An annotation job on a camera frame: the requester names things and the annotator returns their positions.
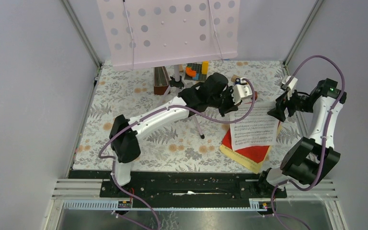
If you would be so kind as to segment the white sheet music page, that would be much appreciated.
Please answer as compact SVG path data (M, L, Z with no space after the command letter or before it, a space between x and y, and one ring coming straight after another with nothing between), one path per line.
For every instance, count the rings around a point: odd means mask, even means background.
M247 117L230 124L233 150L276 143L279 120L267 114L274 106L274 102L256 102Z

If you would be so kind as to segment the pink music stand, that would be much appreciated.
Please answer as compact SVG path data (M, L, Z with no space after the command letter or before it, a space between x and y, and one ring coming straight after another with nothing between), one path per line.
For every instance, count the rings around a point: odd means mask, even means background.
M237 0L100 0L115 70L237 56Z

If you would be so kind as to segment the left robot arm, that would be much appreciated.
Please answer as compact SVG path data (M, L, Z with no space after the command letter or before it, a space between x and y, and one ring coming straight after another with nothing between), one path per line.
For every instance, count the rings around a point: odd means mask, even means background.
M202 113L209 107L218 109L219 114L225 116L237 111L243 100L253 95L247 81L237 79L230 86L224 75L215 72L204 82L184 88L177 96L145 114L131 118L117 116L109 135L115 156L111 191L118 197L128 194L133 161L141 154L140 139L166 124Z

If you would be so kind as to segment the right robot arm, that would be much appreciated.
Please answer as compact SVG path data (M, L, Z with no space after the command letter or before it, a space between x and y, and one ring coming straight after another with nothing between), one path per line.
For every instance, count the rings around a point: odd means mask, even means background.
M255 191L268 197L282 185L299 182L308 191L318 184L339 162L341 154L334 149L334 128L339 112L345 104L347 93L338 89L337 82L324 79L318 82L310 94L299 95L297 78L284 77L285 91L267 114L284 122L285 111L292 116L296 111L312 113L308 135L302 137L285 155L280 167L261 172Z

